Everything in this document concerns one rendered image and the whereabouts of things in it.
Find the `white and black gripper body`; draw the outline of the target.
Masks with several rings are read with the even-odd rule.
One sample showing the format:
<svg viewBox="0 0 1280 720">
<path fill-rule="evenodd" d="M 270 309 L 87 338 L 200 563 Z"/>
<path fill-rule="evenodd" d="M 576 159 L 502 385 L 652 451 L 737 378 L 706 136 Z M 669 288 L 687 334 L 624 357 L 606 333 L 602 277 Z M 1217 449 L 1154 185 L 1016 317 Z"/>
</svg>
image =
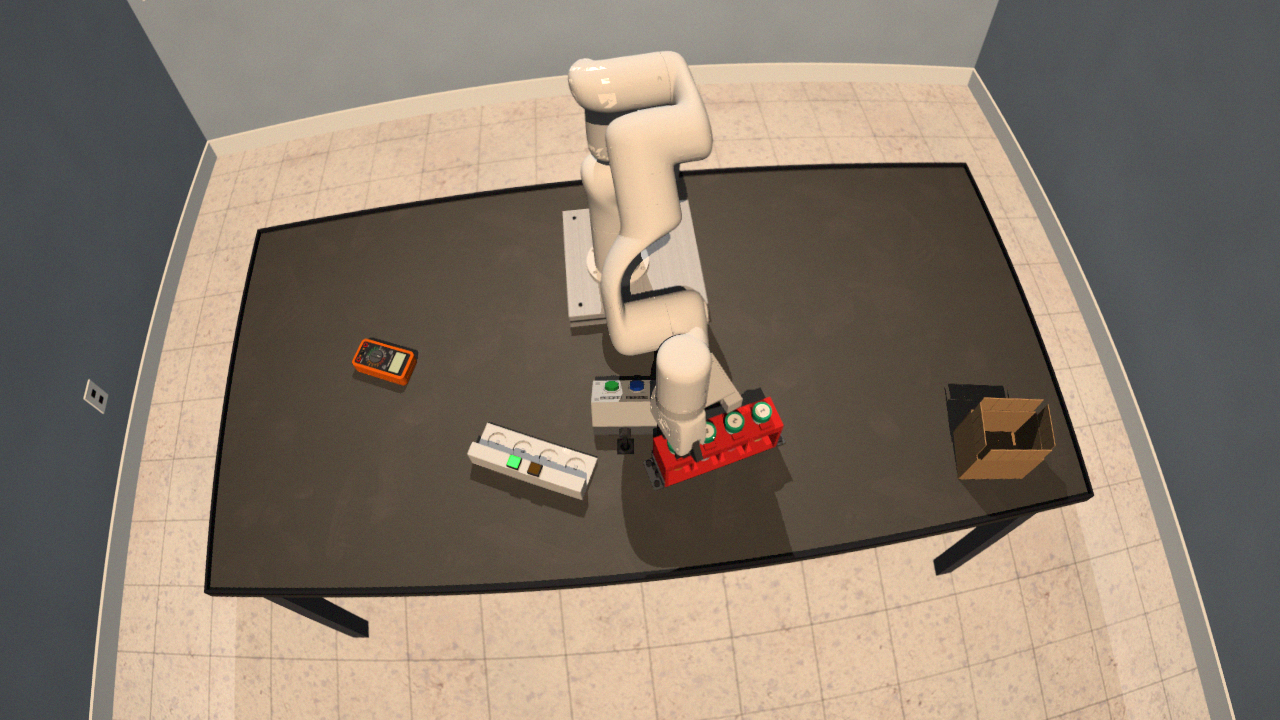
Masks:
<svg viewBox="0 0 1280 720">
<path fill-rule="evenodd" d="M 704 445 L 707 439 L 707 416 L 704 410 L 689 421 L 675 421 L 663 415 L 658 409 L 655 386 L 652 391 L 650 411 L 658 427 L 660 427 L 660 430 L 666 436 L 666 439 L 668 439 L 671 447 L 678 456 L 689 454 L 695 441 L 700 439 L 699 445 Z"/>
</svg>

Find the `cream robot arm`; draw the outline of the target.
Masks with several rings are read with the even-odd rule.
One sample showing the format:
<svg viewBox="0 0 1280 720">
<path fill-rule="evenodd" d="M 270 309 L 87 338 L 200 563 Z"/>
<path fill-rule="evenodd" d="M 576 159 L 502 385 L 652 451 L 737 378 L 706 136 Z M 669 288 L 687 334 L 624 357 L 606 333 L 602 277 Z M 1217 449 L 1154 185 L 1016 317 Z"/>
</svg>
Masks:
<svg viewBox="0 0 1280 720">
<path fill-rule="evenodd" d="M 588 272 L 602 283 L 612 345 L 626 356 L 658 350 L 657 406 L 675 421 L 689 421 L 719 400 L 726 413 L 741 407 L 742 397 L 710 354 L 701 293 L 622 299 L 621 288 L 646 273 L 646 247 L 682 222 L 680 164 L 704 160 L 713 147 L 687 63 L 672 51 L 580 59 L 568 85 L 585 111 L 591 154 L 580 173 L 593 234 Z"/>
</svg>

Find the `orange digital multimeter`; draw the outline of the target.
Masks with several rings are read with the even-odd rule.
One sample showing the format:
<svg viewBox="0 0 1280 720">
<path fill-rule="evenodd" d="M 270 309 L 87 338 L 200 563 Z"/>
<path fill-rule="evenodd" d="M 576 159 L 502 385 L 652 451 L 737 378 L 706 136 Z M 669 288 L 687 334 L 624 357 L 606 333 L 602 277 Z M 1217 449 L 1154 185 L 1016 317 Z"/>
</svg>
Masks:
<svg viewBox="0 0 1280 720">
<path fill-rule="evenodd" d="M 406 386 L 417 360 L 408 350 L 362 340 L 352 364 L 357 372 Z"/>
</svg>

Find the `red tube rack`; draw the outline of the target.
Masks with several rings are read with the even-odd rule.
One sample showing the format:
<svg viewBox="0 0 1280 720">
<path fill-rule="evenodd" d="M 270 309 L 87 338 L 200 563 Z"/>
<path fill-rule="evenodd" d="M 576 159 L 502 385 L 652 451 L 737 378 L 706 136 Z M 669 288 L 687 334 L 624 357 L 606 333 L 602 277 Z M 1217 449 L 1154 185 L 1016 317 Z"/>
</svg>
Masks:
<svg viewBox="0 0 1280 720">
<path fill-rule="evenodd" d="M 759 425 L 755 421 L 753 421 L 753 406 L 758 402 L 769 404 L 772 407 L 772 415 L 769 421 L 762 423 Z M 755 454 L 760 454 L 768 448 L 776 447 L 780 439 L 781 430 L 783 429 L 785 425 L 781 421 L 780 415 L 771 397 L 735 409 L 733 411 L 742 414 L 745 424 L 742 427 L 742 430 L 740 430 L 739 433 L 733 433 L 732 436 L 730 436 L 724 430 L 724 416 L 728 413 L 707 419 L 707 421 L 710 421 L 712 424 L 716 425 L 717 430 L 714 441 L 707 445 L 700 445 L 703 459 L 709 457 L 707 461 L 695 462 L 691 456 L 676 459 L 673 454 L 669 454 L 667 439 L 663 439 L 662 436 L 653 438 L 653 454 L 654 457 L 657 459 L 660 474 L 666 480 L 666 487 L 673 486 L 682 480 L 687 480 L 692 477 L 701 475 L 707 471 L 723 468 L 731 462 L 742 460 L 744 457 L 750 457 Z M 760 441 L 754 442 L 755 439 Z M 728 450 L 731 448 L 735 450 L 728 452 Z M 682 469 L 672 471 L 678 468 Z M 669 484 L 668 484 L 668 478 L 669 478 Z"/>
</svg>

